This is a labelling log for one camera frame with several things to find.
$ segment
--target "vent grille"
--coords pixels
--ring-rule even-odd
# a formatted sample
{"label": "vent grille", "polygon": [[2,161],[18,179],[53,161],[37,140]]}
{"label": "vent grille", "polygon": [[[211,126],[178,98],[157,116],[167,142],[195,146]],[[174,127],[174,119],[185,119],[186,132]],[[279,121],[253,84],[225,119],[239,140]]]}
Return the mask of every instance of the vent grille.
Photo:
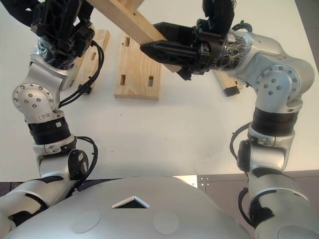
{"label": "vent grille", "polygon": [[112,206],[115,208],[149,208],[150,206],[137,196],[131,196]]}

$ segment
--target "wooden block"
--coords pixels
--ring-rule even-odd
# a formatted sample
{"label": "wooden block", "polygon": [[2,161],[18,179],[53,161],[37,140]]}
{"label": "wooden block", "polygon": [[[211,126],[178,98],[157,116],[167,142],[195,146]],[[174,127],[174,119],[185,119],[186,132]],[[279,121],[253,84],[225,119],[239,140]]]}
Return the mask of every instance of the wooden block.
{"label": "wooden block", "polygon": [[[140,45],[158,40],[166,40],[137,10],[133,13],[130,12],[118,0],[87,1]],[[181,69],[179,66],[165,66],[172,72]]]}
{"label": "wooden block", "polygon": [[226,96],[233,96],[240,93],[238,89],[238,81],[235,78],[229,77],[222,71],[214,71],[214,74]]}
{"label": "wooden block", "polygon": [[[108,30],[96,30],[93,40],[96,41],[105,52],[107,44],[110,39],[110,32]],[[76,81],[83,85],[89,80],[89,76],[93,76],[98,69],[98,51],[96,47],[89,47],[82,57],[82,63],[76,76]]]}
{"label": "wooden block", "polygon": [[134,13],[136,9],[144,2],[144,0],[118,0],[127,10]]}
{"label": "wooden block", "polygon": [[123,34],[114,88],[117,98],[158,100],[161,64],[140,50],[140,45]]}

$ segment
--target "black mechanical hand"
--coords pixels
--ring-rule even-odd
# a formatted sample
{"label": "black mechanical hand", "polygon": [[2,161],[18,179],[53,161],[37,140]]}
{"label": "black mechanical hand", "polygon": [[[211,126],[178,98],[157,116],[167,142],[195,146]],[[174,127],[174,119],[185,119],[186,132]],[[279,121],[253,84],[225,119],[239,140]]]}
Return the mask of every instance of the black mechanical hand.
{"label": "black mechanical hand", "polygon": [[209,69],[219,68],[220,54],[234,18],[232,0],[203,0],[202,7],[208,20],[199,19],[194,27],[166,22],[155,24],[167,41],[141,46],[152,59],[181,66],[178,74],[184,80],[190,80],[191,74],[203,75]]}
{"label": "black mechanical hand", "polygon": [[1,0],[9,14],[41,37],[38,51],[51,66],[67,70],[90,46],[93,7],[83,0]]}

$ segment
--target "transparent cover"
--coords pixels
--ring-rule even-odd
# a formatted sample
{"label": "transparent cover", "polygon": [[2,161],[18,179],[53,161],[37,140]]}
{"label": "transparent cover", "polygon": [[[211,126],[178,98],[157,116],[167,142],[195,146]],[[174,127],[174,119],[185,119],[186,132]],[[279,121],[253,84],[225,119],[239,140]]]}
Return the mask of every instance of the transparent cover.
{"label": "transparent cover", "polygon": [[74,59],[76,58],[72,52],[58,49],[45,37],[38,39],[32,54],[39,55],[46,63],[61,70],[72,68]]}
{"label": "transparent cover", "polygon": [[252,37],[250,33],[230,30],[218,59],[218,69],[221,71],[235,69],[250,52],[251,46]]}

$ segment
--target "rectangular slot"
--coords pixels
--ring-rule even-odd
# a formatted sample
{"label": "rectangular slot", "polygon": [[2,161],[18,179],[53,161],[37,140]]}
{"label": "rectangular slot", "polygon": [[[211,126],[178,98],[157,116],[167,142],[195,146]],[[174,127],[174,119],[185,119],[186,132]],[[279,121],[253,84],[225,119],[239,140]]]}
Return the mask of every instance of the rectangular slot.
{"label": "rectangular slot", "polygon": [[121,75],[121,86],[125,85],[125,75]]}
{"label": "rectangular slot", "polygon": [[125,46],[129,46],[130,45],[130,38],[126,37],[125,38]]}
{"label": "rectangular slot", "polygon": [[92,56],[91,56],[91,61],[94,61],[95,56],[96,56],[96,52],[93,52],[93,54],[92,54]]}
{"label": "rectangular slot", "polygon": [[149,77],[149,87],[153,87],[154,76]]}

